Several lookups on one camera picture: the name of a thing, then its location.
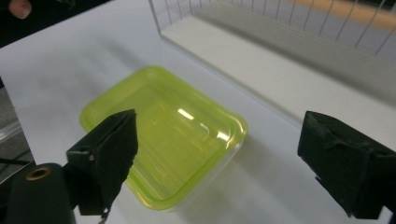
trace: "container lid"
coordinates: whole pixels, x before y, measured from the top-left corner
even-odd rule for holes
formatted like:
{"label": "container lid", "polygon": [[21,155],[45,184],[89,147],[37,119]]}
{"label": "container lid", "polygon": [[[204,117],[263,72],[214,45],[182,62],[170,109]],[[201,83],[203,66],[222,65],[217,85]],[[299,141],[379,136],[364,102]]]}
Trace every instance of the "container lid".
{"label": "container lid", "polygon": [[154,210],[178,204],[247,134],[245,121],[159,66],[143,68],[81,112],[89,132],[127,109],[137,114],[138,153],[126,180]]}

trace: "metal wire grid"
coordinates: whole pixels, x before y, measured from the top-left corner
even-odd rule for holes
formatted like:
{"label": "metal wire grid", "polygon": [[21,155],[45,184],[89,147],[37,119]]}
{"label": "metal wire grid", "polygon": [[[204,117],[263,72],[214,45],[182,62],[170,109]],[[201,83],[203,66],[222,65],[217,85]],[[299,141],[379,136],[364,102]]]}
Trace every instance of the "metal wire grid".
{"label": "metal wire grid", "polygon": [[382,0],[377,8],[373,7],[373,15],[366,22],[352,19],[353,13],[361,4],[360,0],[351,1],[351,7],[344,16],[335,14],[334,6],[345,0],[328,0],[331,2],[326,10],[314,7],[323,0],[311,0],[305,5],[300,4],[299,0],[150,0],[150,3],[161,31],[217,1],[230,2],[354,49],[364,49],[396,61],[396,24],[388,25],[386,29],[375,25],[378,24],[378,15],[382,13],[386,0]]}

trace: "white table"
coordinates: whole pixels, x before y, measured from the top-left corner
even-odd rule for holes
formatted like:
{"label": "white table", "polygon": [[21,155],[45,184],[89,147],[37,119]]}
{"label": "white table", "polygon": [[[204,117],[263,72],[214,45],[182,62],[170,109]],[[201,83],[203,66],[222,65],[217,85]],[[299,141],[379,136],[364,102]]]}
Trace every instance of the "white table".
{"label": "white table", "polygon": [[[146,0],[116,0],[0,50],[0,74],[37,163],[66,163],[82,107],[138,68],[162,65],[242,115],[241,151],[200,197],[165,213],[126,186],[107,223],[387,223],[348,218],[297,156],[299,125],[159,37]],[[80,217],[97,223],[99,217]]]}

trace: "plastic container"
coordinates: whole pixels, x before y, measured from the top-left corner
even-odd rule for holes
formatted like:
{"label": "plastic container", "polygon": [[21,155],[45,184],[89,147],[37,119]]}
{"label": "plastic container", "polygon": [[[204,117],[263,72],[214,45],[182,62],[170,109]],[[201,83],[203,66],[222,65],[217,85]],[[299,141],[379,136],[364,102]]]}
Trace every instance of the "plastic container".
{"label": "plastic container", "polygon": [[139,151],[126,183],[154,210],[174,208],[200,191],[247,134],[242,118],[159,66],[135,72],[94,99],[80,122],[88,132],[131,108],[137,113]]}

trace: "wire rack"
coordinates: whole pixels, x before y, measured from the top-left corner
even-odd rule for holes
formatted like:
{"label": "wire rack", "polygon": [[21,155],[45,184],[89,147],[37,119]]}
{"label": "wire rack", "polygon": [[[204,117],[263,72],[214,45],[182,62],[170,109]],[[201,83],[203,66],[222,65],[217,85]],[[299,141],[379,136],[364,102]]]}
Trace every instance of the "wire rack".
{"label": "wire rack", "polygon": [[381,0],[150,0],[158,29],[166,29],[204,7],[226,1],[353,49],[396,60],[396,13]]}

